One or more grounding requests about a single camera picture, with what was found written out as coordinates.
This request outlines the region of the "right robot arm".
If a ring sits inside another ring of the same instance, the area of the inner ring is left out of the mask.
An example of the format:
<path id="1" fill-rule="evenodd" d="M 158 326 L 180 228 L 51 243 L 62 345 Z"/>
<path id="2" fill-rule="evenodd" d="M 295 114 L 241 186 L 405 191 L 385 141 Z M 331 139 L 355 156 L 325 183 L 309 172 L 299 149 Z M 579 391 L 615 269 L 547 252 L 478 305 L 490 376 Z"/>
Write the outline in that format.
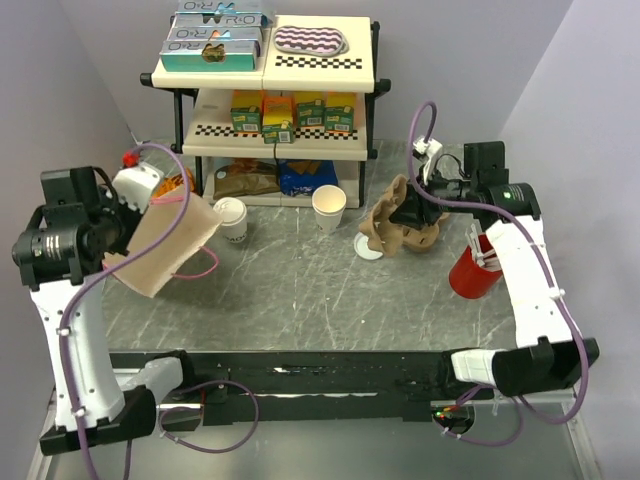
<path id="1" fill-rule="evenodd" d="M 562 390 L 574 386 L 599 356 L 593 338 L 583 338 L 559 303 L 563 292 L 549 264 L 543 222 L 533 188 L 513 183 L 501 141 L 470 143 L 459 162 L 460 175 L 448 179 L 438 170 L 442 147 L 423 137 L 412 156 L 422 165 L 415 184 L 391 215 L 395 224 L 432 226 L 446 212 L 474 217 L 498 263 L 516 323 L 511 350 L 462 349 L 449 353 L 437 373 L 438 390 L 459 398 L 472 383 L 495 387 L 507 396 Z"/>

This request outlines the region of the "white plastic lid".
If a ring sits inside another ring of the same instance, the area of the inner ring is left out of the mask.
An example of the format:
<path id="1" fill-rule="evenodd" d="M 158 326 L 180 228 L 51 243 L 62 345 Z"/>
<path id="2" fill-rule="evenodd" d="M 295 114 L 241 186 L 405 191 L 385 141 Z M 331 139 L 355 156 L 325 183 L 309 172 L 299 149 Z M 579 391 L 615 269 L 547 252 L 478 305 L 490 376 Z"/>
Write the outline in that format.
<path id="1" fill-rule="evenodd" d="M 235 225 L 246 219 L 247 207 L 239 198 L 224 197 L 216 201 L 213 210 L 217 212 L 225 225 Z"/>

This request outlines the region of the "single cardboard cup carrier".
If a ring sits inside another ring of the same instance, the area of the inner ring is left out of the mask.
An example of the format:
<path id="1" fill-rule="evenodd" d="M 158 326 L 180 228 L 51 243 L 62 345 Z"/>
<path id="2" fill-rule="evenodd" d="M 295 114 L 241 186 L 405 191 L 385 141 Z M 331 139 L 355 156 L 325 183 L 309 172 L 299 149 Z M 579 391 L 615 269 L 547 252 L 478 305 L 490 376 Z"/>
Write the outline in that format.
<path id="1" fill-rule="evenodd" d="M 390 217 L 405 201 L 407 183 L 404 175 L 397 175 L 359 225 L 368 248 L 386 257 L 395 256 L 403 242 L 403 227 L 393 224 Z"/>

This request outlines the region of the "pink white paper bag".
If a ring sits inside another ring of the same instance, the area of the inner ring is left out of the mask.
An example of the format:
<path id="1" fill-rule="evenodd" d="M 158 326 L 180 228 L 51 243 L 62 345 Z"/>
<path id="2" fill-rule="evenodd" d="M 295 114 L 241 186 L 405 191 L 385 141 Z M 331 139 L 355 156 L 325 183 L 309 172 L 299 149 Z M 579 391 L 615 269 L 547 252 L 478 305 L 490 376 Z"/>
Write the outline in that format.
<path id="1" fill-rule="evenodd" d="M 185 190 L 176 188 L 152 200 L 127 250 L 134 256 L 157 241 L 181 211 Z M 186 214 L 169 236 L 151 252 L 114 273 L 135 292 L 154 297 L 179 268 L 205 246 L 223 222 L 222 216 L 200 196 L 191 193 Z"/>

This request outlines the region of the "white paper cup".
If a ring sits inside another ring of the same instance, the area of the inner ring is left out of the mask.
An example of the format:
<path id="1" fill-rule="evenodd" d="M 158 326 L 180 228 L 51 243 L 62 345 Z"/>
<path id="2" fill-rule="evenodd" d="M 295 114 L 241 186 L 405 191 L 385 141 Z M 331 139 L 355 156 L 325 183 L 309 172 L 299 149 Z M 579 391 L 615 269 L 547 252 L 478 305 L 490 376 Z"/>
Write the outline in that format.
<path id="1" fill-rule="evenodd" d="M 246 217 L 233 222 L 223 222 L 219 231 L 221 235 L 230 243 L 241 243 L 245 240 L 248 232 L 248 221 Z"/>

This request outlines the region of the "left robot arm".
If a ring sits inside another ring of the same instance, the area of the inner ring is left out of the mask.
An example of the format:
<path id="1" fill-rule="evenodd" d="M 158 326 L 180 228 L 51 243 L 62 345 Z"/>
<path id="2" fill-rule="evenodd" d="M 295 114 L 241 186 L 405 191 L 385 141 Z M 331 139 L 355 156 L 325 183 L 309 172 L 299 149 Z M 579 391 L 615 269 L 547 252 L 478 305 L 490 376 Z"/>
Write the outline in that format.
<path id="1" fill-rule="evenodd" d="M 121 389 L 103 323 L 102 261 L 125 253 L 139 214 L 118 199 L 105 171 L 85 166 L 44 172 L 45 201 L 12 248 L 47 338 L 57 394 L 52 427 L 39 440 L 46 456 L 129 441 L 152 433 L 154 396 Z M 85 440 L 77 423 L 84 423 Z"/>

